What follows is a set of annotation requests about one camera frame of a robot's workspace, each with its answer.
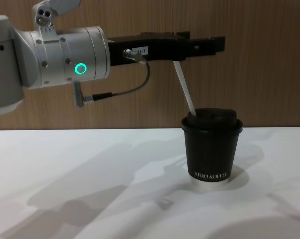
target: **black cable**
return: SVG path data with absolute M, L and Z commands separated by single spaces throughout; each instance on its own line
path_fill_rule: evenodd
M 146 62 L 145 65 L 146 65 L 146 68 L 147 68 L 147 75 L 146 75 L 145 81 L 141 85 L 139 85 L 138 87 L 133 88 L 131 90 L 122 91 L 122 92 L 118 92 L 118 93 L 107 92 L 107 93 L 101 93 L 101 94 L 94 94 L 94 95 L 92 95 L 93 100 L 97 101 L 97 100 L 109 98 L 109 97 L 112 97 L 112 96 L 122 96 L 122 95 L 130 94 L 132 92 L 138 91 L 141 88 L 143 88 L 149 82 L 150 75 L 151 75 L 151 68 L 150 68 L 149 63 Z

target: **wooden wall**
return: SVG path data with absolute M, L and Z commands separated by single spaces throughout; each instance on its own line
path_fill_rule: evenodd
M 38 0 L 0 0 L 0 14 L 32 30 Z M 233 108 L 245 126 L 300 126 L 300 0 L 83 0 L 58 28 L 101 26 L 108 37 L 144 31 L 226 36 L 226 52 L 182 63 L 196 107 Z M 0 129 L 179 127 L 187 113 L 172 62 L 151 62 L 141 91 L 74 107 L 72 86 L 25 91 Z M 85 93 L 121 91 L 143 81 L 142 65 L 118 66 Z

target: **green led ring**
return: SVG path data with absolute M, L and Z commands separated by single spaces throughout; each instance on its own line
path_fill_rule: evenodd
M 82 71 L 82 72 L 80 72 L 79 70 L 78 70 L 78 68 L 79 67 L 83 67 L 85 70 L 84 71 Z M 82 74 L 84 74 L 84 73 L 86 73 L 87 72 L 87 66 L 84 64 L 84 63 L 79 63 L 79 64 L 77 64 L 76 66 L 75 66 L 75 72 L 78 74 L 78 75 L 82 75 Z

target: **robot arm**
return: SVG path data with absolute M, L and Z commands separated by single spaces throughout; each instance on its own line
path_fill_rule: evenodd
M 182 61 L 215 55 L 225 48 L 225 37 L 189 40 L 187 32 L 107 39 L 100 27 L 56 31 L 54 18 L 80 3 L 81 0 L 46 0 L 37 4 L 33 8 L 32 32 L 19 31 L 8 17 L 0 16 L 0 114 L 18 107 L 23 100 L 23 87 L 75 83 L 75 89 L 79 89 L 82 81 L 106 78 L 111 66 L 142 59 Z

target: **black paper cup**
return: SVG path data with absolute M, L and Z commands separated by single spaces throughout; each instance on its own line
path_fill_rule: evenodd
M 231 174 L 243 124 L 234 110 L 202 108 L 196 113 L 182 120 L 189 175 L 194 184 L 223 185 Z

